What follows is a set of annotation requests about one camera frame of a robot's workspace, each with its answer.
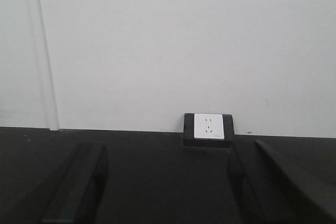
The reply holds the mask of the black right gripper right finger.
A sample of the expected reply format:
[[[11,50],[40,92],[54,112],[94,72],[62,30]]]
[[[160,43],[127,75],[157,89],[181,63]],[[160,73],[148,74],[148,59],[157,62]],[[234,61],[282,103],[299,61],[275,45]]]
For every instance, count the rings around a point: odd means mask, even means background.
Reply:
[[[335,187],[262,140],[232,143],[228,177],[244,223],[335,223]]]

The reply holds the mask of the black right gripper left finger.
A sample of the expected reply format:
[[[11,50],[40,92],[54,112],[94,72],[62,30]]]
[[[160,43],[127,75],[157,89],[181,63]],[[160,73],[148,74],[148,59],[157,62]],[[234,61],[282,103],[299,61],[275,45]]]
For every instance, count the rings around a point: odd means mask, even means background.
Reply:
[[[106,146],[78,144],[30,195],[22,223],[94,223],[107,178]]]

